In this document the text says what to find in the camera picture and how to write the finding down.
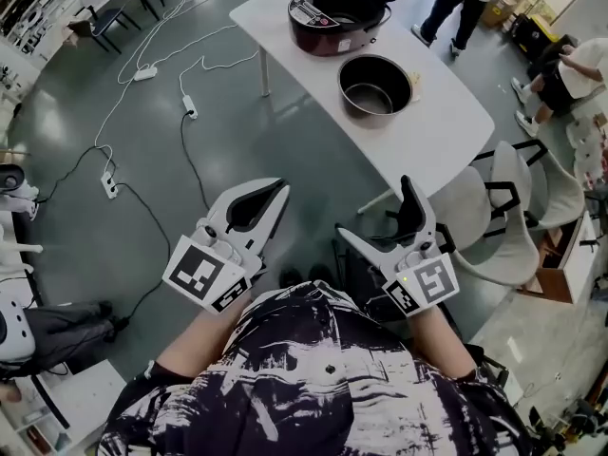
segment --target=patterned shirt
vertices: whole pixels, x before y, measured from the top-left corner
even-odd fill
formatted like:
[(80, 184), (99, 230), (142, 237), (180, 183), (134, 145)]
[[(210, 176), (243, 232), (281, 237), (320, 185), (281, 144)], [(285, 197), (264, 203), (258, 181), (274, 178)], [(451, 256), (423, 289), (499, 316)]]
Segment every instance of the patterned shirt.
[(99, 452), (510, 456), (531, 446), (478, 370), (442, 375), (321, 282), (258, 297), (194, 380), (151, 364), (124, 389)]

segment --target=black pants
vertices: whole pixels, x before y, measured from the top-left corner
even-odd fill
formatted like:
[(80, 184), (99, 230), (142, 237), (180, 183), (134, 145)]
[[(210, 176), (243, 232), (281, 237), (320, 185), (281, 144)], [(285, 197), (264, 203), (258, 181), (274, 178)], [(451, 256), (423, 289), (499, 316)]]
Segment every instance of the black pants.
[(473, 33), (475, 26), (477, 26), (482, 13), (484, 13), (486, 3), (480, 0), (435, 0), (433, 10), (430, 11), (428, 19), (425, 20), (420, 29), (422, 36), (425, 40), (433, 42), (439, 27), (458, 5), (463, 4), (463, 9), (460, 12), (460, 26), (453, 42), (456, 48), (465, 49), (466, 42)]

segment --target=shoe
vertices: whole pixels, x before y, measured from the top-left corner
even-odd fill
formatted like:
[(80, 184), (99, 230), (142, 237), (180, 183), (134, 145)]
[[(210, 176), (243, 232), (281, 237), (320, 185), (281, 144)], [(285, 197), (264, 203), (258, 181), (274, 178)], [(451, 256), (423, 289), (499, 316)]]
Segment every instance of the shoe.
[(411, 26), (411, 33), (414, 34), (421, 43), (427, 46), (427, 48), (429, 48), (432, 44), (432, 42), (429, 42), (422, 36), (422, 30), (420, 29), (420, 26), (416, 26), (415, 24)]
[(332, 271), (327, 265), (323, 265), (322, 263), (315, 263), (315, 265), (313, 265), (311, 271), (308, 273), (308, 279), (311, 282), (315, 282), (316, 280), (322, 280), (332, 289), (336, 289)]
[(458, 56), (460, 56), (460, 53), (463, 51), (462, 49), (458, 49), (456, 47), (456, 45), (454, 44), (454, 39), (452, 39), (452, 42), (449, 43), (449, 51), (452, 53), (452, 57), (454, 59), (456, 59)]
[(511, 78), (511, 87), (515, 90), (515, 94), (520, 103), (525, 105), (532, 93), (526, 91), (525, 86), (523, 86), (517, 78)]
[(515, 112), (515, 120), (517, 121), (517, 124), (523, 128), (525, 133), (527, 133), (533, 139), (536, 138), (537, 134), (539, 133), (538, 123), (536, 123), (530, 117), (526, 117), (523, 113), (521, 113), (521, 111)]
[(302, 274), (294, 267), (284, 268), (278, 276), (278, 287), (289, 289), (290, 287), (301, 284), (304, 281)]

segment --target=white sneaker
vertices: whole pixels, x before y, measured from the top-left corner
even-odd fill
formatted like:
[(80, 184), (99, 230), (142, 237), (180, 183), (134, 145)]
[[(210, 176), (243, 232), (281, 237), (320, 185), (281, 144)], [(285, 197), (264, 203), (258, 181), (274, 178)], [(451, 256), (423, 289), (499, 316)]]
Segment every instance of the white sneaker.
[(526, 86), (522, 85), (517, 78), (511, 78), (511, 87), (515, 90), (515, 94), (520, 103), (525, 105), (530, 99), (532, 92), (527, 89)]
[(430, 47), (430, 45), (432, 44), (431, 42), (429, 42), (427, 39), (425, 39), (422, 36), (422, 31), (420, 30), (420, 26), (417, 26), (415, 24), (413, 26), (411, 26), (411, 33), (414, 34), (421, 43), (423, 43), (425, 46), (427, 46), (427, 48)]
[(527, 133), (533, 139), (536, 138), (537, 134), (539, 133), (540, 125), (536, 123), (534, 119), (526, 117), (523, 113), (521, 113), (521, 111), (516, 111), (515, 120), (517, 124), (523, 128), (525, 133)]
[(460, 56), (460, 53), (463, 51), (462, 49), (458, 49), (456, 46), (454, 46), (454, 41), (449, 43), (449, 51), (452, 53), (452, 57), (454, 59), (456, 59), (458, 56)]

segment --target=person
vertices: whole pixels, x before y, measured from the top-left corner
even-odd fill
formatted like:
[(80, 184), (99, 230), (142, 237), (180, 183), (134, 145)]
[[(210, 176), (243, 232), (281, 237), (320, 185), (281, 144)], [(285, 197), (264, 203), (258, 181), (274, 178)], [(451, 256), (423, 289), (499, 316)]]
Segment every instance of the person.
[(550, 61), (529, 85), (511, 79), (519, 101), (525, 105), (533, 94), (542, 100), (534, 117), (515, 112), (515, 120), (530, 136), (556, 111), (567, 111), (572, 103), (590, 95), (608, 77), (608, 38), (591, 39), (579, 47), (563, 46), (559, 60)]
[(414, 356), (327, 280), (282, 278), (200, 313), (127, 384), (98, 453), (530, 454), (439, 308), (408, 319)]
[(430, 46), (437, 38), (437, 30), (454, 9), (463, 4), (460, 12), (460, 26), (456, 37), (451, 40), (452, 57), (458, 57), (466, 48), (468, 39), (473, 34), (475, 26), (484, 13), (485, 5), (490, 0), (435, 0), (432, 11), (422, 26), (414, 25), (411, 32), (426, 46)]

